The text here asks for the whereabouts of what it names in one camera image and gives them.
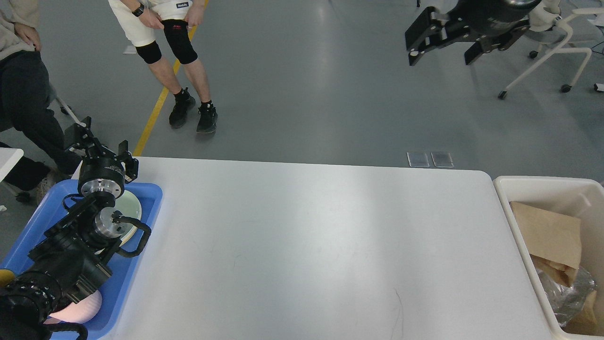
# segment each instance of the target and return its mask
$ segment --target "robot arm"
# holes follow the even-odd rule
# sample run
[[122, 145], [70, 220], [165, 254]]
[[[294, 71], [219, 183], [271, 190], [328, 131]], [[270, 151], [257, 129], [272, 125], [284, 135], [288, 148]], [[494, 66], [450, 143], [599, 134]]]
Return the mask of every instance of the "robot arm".
[[405, 32], [409, 64], [426, 53], [455, 42], [473, 42], [465, 53], [466, 65], [484, 53], [508, 49], [526, 30], [523, 19], [541, 0], [459, 0], [446, 14], [427, 7]]
[[[112, 256], [139, 255], [151, 234], [146, 224], [124, 217], [114, 208], [124, 184], [138, 175], [138, 161], [128, 152], [127, 142], [120, 144], [120, 154], [116, 155], [94, 137], [90, 118], [84, 122], [86, 126], [74, 124], [66, 132], [67, 148], [86, 154], [78, 181], [82, 199], [44, 232], [46, 239], [28, 254], [34, 264], [0, 287], [2, 340], [47, 340], [58, 331], [75, 331], [80, 334], [78, 340], [85, 340], [87, 331], [80, 324], [43, 322], [50, 313], [98, 290], [112, 275], [107, 265]], [[128, 230], [122, 223], [143, 231], [135, 251], [120, 248], [120, 237]]]

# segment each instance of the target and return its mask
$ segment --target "knee brace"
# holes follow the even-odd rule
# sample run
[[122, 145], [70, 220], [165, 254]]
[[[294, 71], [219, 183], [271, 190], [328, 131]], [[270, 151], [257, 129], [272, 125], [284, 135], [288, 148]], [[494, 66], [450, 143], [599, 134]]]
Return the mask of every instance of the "knee brace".
[[161, 23], [164, 24], [165, 39], [168, 40], [168, 44], [178, 61], [183, 65], [187, 65], [197, 60], [197, 53], [195, 53], [188, 38], [187, 22], [169, 19]]
[[147, 64], [153, 64], [161, 59], [161, 51], [157, 42], [152, 42], [149, 45], [136, 47], [137, 53]]

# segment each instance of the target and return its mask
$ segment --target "chair wheel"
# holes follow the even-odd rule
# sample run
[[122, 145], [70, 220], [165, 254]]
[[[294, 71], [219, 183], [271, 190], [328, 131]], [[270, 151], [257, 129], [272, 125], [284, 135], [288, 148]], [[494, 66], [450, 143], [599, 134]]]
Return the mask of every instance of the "chair wheel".
[[[71, 112], [73, 112], [73, 111], [74, 111], [74, 109], [72, 109], [72, 108], [71, 108], [71, 105], [67, 105], [67, 107], [69, 107], [69, 109], [71, 110]], [[64, 107], [64, 106], [61, 106], [61, 112], [62, 112], [63, 114], [69, 114], [69, 112], [67, 112], [67, 110], [65, 109], [65, 107]]]
[[30, 193], [25, 191], [18, 193], [14, 198], [20, 203], [29, 203], [31, 201]]

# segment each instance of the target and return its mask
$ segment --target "blue tray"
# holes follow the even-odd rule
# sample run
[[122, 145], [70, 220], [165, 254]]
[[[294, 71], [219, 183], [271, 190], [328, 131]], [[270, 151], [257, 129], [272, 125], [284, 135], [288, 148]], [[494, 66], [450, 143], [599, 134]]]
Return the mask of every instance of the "blue tray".
[[[126, 190], [131, 191], [141, 202], [143, 208], [141, 221], [153, 229], [163, 196], [159, 186], [150, 183], [130, 183], [126, 185]], [[44, 239], [44, 232], [67, 214], [62, 206], [63, 197], [75, 193], [77, 193], [77, 180], [65, 180], [54, 185], [0, 264], [0, 268], [10, 269], [15, 275], [26, 271], [33, 264], [27, 254]], [[135, 250], [142, 234], [142, 231], [137, 230], [124, 248], [128, 251]], [[99, 289], [103, 296], [101, 309], [94, 318], [84, 324], [88, 329], [88, 339], [101, 338], [115, 325], [124, 306], [138, 259], [143, 255], [144, 252], [134, 258], [124, 258], [116, 254], [109, 261], [108, 266], [113, 271], [113, 275]], [[51, 339], [71, 340], [76, 337], [76, 332], [57, 332], [53, 333]]]

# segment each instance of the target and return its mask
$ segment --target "white table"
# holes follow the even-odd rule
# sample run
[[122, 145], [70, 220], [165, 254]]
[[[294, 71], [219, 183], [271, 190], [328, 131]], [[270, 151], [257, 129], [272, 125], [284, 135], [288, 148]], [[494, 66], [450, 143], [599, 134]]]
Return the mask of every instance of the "white table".
[[21, 157], [23, 157], [21, 149], [0, 148], [0, 181], [6, 177]]
[[488, 175], [156, 159], [107, 339], [552, 339]]

